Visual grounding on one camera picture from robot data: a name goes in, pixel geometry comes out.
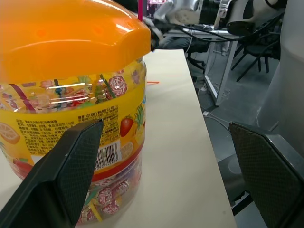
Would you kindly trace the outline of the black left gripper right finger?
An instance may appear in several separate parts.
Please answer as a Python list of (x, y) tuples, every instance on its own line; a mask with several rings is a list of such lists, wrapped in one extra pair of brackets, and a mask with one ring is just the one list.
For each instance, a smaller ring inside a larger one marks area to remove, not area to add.
[(267, 228), (304, 228), (304, 157), (281, 135), (231, 122), (245, 186)]

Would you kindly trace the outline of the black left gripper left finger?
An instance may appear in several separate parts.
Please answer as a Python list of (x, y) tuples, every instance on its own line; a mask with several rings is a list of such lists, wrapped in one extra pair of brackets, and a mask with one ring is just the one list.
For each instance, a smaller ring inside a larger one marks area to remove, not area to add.
[(0, 228), (75, 228), (95, 169), (101, 119), (63, 133), (0, 211)]

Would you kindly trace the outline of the clear plastic lollipop jar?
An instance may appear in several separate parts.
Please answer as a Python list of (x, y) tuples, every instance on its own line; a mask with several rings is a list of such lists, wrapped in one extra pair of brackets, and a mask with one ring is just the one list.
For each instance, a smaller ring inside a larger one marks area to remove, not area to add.
[[(122, 76), (128, 86), (116, 96), (109, 79)], [(112, 201), (118, 212), (134, 197), (142, 174), (141, 149), (146, 123), (146, 65), (142, 58), (120, 71), (103, 74), (0, 84), (0, 150), (14, 173), (24, 179), (32, 167), (72, 126), (93, 119), (103, 121), (95, 170), (78, 225), (105, 220), (102, 209)], [(121, 196), (115, 187), (129, 182)], [(97, 202), (100, 190), (109, 187), (112, 200)]]

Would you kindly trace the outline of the orange plastic jar lid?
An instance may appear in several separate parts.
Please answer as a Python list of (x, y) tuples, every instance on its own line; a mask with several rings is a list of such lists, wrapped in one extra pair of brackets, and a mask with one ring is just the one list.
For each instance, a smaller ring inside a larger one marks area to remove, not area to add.
[(0, 0), (0, 83), (119, 71), (151, 32), (112, 0)]

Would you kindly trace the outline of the black swivel office chair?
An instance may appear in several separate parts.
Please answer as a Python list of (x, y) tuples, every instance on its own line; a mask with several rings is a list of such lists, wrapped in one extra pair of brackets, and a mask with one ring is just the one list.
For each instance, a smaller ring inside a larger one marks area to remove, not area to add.
[(192, 38), (190, 40), (189, 46), (186, 49), (186, 59), (196, 68), (201, 69), (203, 73), (206, 70), (206, 63), (203, 60), (197, 60), (192, 57), (192, 53), (207, 53), (209, 50), (210, 42), (209, 39), (207, 41), (201, 41), (197, 38)]

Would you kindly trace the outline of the red wrapped lollipop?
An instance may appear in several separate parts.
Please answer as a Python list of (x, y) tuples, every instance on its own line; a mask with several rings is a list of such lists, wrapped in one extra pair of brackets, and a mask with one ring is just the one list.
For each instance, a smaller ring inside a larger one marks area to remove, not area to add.
[(110, 204), (106, 205), (102, 209), (102, 211), (105, 214), (113, 215), (118, 212), (119, 208), (120, 208), (120, 204), (115, 200), (115, 201), (112, 201)]
[(112, 200), (112, 190), (107, 187), (99, 191), (97, 196), (97, 202), (100, 205), (106, 205)]
[(110, 78), (109, 85), (116, 96), (124, 95), (128, 90), (128, 86), (125, 79), (120, 75), (113, 76), (112, 78)]
[(115, 187), (115, 194), (118, 196), (124, 195), (129, 189), (129, 182), (123, 181)]

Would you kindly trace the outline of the white office desk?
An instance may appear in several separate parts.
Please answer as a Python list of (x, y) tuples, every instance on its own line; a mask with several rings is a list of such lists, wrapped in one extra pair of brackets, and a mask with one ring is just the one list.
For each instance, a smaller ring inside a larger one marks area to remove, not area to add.
[[(201, 41), (207, 41), (207, 39), (209, 39), (210, 46), (207, 52), (204, 80), (207, 83), (207, 88), (211, 92), (215, 106), (219, 106), (223, 100), (223, 94), (231, 70), (234, 54), (237, 49), (238, 41), (241, 40), (241, 38), (239, 36), (230, 34), (226, 29), (215, 30), (214, 28), (212, 28), (211, 30), (207, 30), (207, 29), (202, 29), (201, 27), (172, 29), (168, 33), (166, 33), (165, 36), (179, 37), (179, 38), (190, 37), (190, 38), (197, 38)], [(224, 42), (229, 42), (229, 48), (226, 53), (227, 59), (225, 61), (225, 68), (222, 73), (221, 81), (218, 89), (216, 89), (211, 81), (210, 73), (211, 73), (211, 68), (215, 66), (216, 53), (214, 51), (215, 51), (216, 43), (224, 43)]]

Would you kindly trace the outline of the black four-legged chair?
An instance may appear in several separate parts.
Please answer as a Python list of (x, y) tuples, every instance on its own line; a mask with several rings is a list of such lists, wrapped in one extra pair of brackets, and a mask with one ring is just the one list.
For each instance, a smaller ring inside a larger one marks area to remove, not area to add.
[(241, 75), (237, 78), (236, 82), (239, 82), (249, 71), (250, 69), (257, 63), (259, 73), (262, 70), (262, 59), (264, 60), (264, 64), (266, 66), (266, 73), (268, 74), (270, 71), (269, 60), (272, 59), (280, 59), (280, 36), (281, 32), (268, 32), (264, 35), (258, 37), (252, 43), (248, 43), (243, 47), (243, 54), (241, 58), (234, 64), (231, 68), (233, 71), (238, 64), (246, 57), (247, 55), (251, 55), (255, 57), (253, 62), (241, 73)]

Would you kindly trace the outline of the silver robot torso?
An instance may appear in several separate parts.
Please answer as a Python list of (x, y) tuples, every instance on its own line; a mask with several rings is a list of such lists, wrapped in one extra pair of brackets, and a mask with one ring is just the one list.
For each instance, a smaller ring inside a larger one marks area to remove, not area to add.
[(304, 0), (287, 0), (281, 58), (255, 125), (275, 130), (304, 158)]

